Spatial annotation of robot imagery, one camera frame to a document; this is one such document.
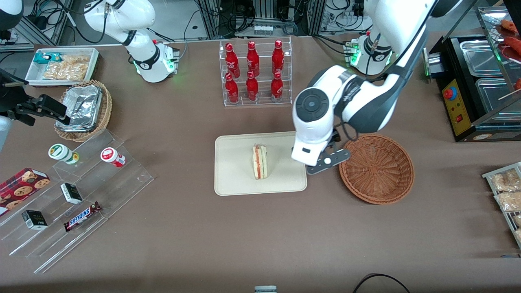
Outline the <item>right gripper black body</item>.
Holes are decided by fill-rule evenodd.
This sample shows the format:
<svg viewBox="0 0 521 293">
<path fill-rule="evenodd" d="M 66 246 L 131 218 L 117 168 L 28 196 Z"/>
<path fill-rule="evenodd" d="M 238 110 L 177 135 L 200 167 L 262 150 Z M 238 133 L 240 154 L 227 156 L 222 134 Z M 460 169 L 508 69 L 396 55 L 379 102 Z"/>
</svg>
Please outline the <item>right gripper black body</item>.
<svg viewBox="0 0 521 293">
<path fill-rule="evenodd" d="M 24 90 L 28 81 L 3 69 L 0 69 L 0 75 L 0 115 L 7 117 L 8 111 L 13 111 L 18 104 L 28 101 L 28 95 Z"/>
</svg>

